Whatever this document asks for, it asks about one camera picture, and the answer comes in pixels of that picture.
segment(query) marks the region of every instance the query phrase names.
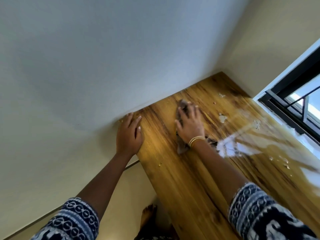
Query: blue and white sleeve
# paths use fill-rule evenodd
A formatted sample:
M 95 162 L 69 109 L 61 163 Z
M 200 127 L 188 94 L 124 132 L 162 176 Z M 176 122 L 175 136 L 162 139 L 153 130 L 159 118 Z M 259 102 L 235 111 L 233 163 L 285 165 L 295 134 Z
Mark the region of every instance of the blue and white sleeve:
M 317 239 L 308 226 L 252 182 L 234 196 L 228 219 L 244 240 Z
M 70 198 L 31 240 L 95 240 L 98 231 L 95 210 L 80 198 Z

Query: yellow bracelet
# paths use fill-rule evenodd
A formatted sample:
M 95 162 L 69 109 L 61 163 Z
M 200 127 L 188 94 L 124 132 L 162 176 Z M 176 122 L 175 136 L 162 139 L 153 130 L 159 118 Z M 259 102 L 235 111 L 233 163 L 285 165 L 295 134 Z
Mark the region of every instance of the yellow bracelet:
M 204 137 L 204 136 L 196 136 L 196 137 L 193 137 L 191 140 L 190 140 L 190 142 L 189 142 L 189 146 L 191 147 L 192 146 L 192 144 L 195 142 L 195 141 L 197 141 L 197 140 L 206 140 L 206 138 Z

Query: window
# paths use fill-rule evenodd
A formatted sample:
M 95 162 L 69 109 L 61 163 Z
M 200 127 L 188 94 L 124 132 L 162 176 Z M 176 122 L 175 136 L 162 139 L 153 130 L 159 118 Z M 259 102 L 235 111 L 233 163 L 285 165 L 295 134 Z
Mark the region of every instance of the window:
M 320 48 L 265 91 L 259 101 L 320 145 Z

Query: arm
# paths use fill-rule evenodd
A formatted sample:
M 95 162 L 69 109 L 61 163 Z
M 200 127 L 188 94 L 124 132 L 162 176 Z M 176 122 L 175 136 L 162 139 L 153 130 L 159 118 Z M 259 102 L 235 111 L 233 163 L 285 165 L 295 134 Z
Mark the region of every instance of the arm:
M 132 121 L 130 113 L 120 125 L 116 138 L 116 154 L 111 161 L 31 239 L 33 240 L 94 240 L 99 222 L 112 193 L 131 157 L 142 145 L 141 117 Z
M 198 107 L 189 104 L 188 111 L 189 117 L 179 109 L 183 127 L 176 120 L 178 134 L 186 143 L 196 136 L 205 136 Z M 243 239 L 316 239 L 308 226 L 249 182 L 206 141 L 198 139 L 192 148 L 229 203 L 228 220 Z

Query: beige tile floor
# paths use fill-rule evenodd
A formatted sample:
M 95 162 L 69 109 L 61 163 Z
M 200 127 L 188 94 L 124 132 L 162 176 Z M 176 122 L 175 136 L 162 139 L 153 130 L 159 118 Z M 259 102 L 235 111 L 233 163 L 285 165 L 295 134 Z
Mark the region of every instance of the beige tile floor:
M 133 240 L 139 231 L 142 210 L 152 202 L 157 202 L 157 195 L 141 164 L 137 163 L 123 172 L 101 220 L 97 240 Z M 28 240 L 53 215 L 54 213 L 10 240 Z M 167 221 L 166 216 L 161 215 L 163 210 L 159 206 L 159 217 L 162 218 L 160 221 Z

